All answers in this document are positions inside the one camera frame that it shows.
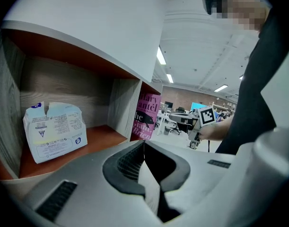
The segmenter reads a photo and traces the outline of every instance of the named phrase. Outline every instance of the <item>white plastic package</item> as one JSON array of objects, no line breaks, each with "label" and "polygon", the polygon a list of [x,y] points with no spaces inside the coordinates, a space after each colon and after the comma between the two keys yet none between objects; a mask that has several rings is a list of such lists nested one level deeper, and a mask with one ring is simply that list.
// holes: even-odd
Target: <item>white plastic package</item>
[{"label": "white plastic package", "polygon": [[86,126],[81,110],[71,104],[44,102],[26,110],[23,118],[26,139],[36,163],[62,156],[87,145]]}]

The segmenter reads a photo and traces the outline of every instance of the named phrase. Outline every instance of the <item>black vent grille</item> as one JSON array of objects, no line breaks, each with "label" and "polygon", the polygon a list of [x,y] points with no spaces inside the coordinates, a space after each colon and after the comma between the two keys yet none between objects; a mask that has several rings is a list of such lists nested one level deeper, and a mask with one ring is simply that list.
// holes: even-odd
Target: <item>black vent grille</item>
[{"label": "black vent grille", "polygon": [[54,221],[76,187],[77,184],[75,183],[67,181],[62,182],[36,212],[42,217]]},{"label": "black vent grille", "polygon": [[210,160],[208,164],[214,165],[214,166],[220,166],[224,168],[229,168],[230,163],[222,162],[222,161],[216,161],[216,160]]},{"label": "black vent grille", "polygon": [[138,146],[118,159],[118,170],[127,178],[138,182],[140,167],[143,163],[143,146]]}]

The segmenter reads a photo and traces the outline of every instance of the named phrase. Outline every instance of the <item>black and white square marker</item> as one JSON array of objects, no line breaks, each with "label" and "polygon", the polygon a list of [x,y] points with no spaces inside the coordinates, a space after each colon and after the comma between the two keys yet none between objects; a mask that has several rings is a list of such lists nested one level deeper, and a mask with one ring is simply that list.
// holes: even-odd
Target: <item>black and white square marker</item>
[{"label": "black and white square marker", "polygon": [[201,127],[216,122],[213,107],[201,108],[198,110],[198,112],[199,112]]}]

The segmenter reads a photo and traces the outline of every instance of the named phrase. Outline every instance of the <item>person's arm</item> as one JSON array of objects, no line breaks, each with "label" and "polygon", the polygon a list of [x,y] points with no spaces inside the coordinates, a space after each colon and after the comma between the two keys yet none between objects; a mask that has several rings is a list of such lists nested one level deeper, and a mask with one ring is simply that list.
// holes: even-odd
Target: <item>person's arm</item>
[{"label": "person's arm", "polygon": [[202,127],[202,129],[200,130],[199,139],[223,140],[229,130],[232,120],[233,116],[219,123],[213,123]]}]

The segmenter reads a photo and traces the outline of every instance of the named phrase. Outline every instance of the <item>person's hand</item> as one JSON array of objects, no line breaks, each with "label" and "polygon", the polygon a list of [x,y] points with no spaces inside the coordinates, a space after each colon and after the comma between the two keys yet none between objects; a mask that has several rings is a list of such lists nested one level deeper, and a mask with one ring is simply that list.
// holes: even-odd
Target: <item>person's hand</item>
[{"label": "person's hand", "polygon": [[209,140],[213,138],[215,132],[215,125],[209,124],[206,126],[203,126],[201,130],[199,131],[199,139],[201,140]]}]

